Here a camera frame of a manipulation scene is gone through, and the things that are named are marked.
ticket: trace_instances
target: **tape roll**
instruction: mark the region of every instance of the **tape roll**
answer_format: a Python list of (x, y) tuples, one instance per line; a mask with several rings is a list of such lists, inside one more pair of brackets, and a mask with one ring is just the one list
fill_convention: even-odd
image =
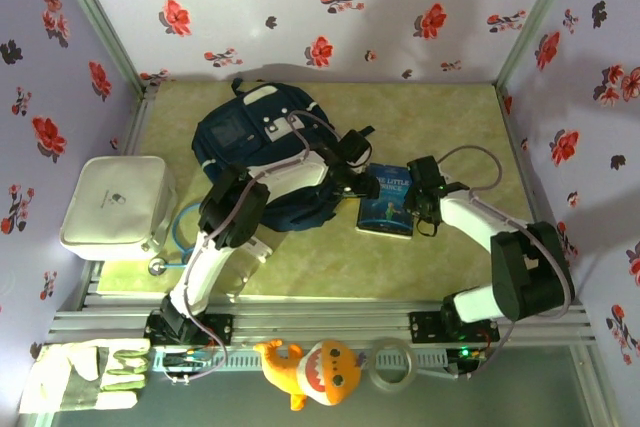
[[(399, 382), (387, 382), (380, 377), (380, 373), (378, 371), (378, 354), (382, 350), (389, 348), (399, 350), (407, 359), (408, 371)], [(384, 392), (393, 394), (406, 389), (407, 386), (414, 381), (418, 374), (418, 359), (416, 358), (416, 353), (413, 351), (411, 346), (404, 340), (395, 338), (379, 339), (374, 342), (373, 348), (369, 353), (367, 370), (369, 371), (369, 377), (371, 378), (373, 385)]]

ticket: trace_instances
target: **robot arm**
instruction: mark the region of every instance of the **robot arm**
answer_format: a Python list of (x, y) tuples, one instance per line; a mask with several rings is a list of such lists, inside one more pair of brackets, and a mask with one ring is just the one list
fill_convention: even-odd
[(524, 222), (470, 195), (467, 186), (448, 183), (433, 157), (408, 166), (413, 183), (404, 208), (432, 224), (433, 235), (441, 223), (448, 224), (491, 255), (490, 284), (444, 299), (442, 321), (450, 335), (459, 338), (482, 320), (506, 317), (515, 322), (558, 307), (567, 297), (565, 287), (573, 301), (569, 267), (552, 225), (537, 222), (523, 227)]
[(318, 145), (272, 164), (228, 167), (200, 205), (200, 231), (182, 277), (161, 305), (170, 337), (183, 343), (197, 333), (192, 316), (202, 314), (224, 264), (251, 240), (269, 202), (305, 187), (335, 181), (344, 197), (377, 198), (375, 177), (362, 173), (366, 139), (350, 131), (333, 145)]

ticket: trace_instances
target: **white glove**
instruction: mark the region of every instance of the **white glove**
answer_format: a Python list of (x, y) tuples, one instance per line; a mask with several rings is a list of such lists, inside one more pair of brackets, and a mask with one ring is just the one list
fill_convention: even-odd
[(42, 348), (20, 413), (127, 409), (146, 384), (148, 339), (98, 339)]

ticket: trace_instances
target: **book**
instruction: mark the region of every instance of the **book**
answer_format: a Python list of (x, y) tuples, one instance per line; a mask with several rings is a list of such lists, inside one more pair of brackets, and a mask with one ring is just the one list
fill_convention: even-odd
[(368, 172), (380, 182), (380, 196), (360, 200), (356, 230), (410, 239), (413, 236), (413, 216), (402, 208), (411, 185), (409, 169), (370, 164)]

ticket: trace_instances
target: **stuffed fish toy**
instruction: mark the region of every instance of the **stuffed fish toy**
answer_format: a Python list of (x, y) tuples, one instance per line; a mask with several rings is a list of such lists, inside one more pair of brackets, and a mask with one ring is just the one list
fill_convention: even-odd
[(342, 342), (323, 340), (304, 355), (300, 346), (290, 344), (289, 356), (277, 349), (281, 340), (257, 344), (262, 371), (269, 382), (291, 395), (291, 410), (302, 410), (307, 397), (324, 405), (336, 405), (351, 394), (360, 382), (363, 357)]

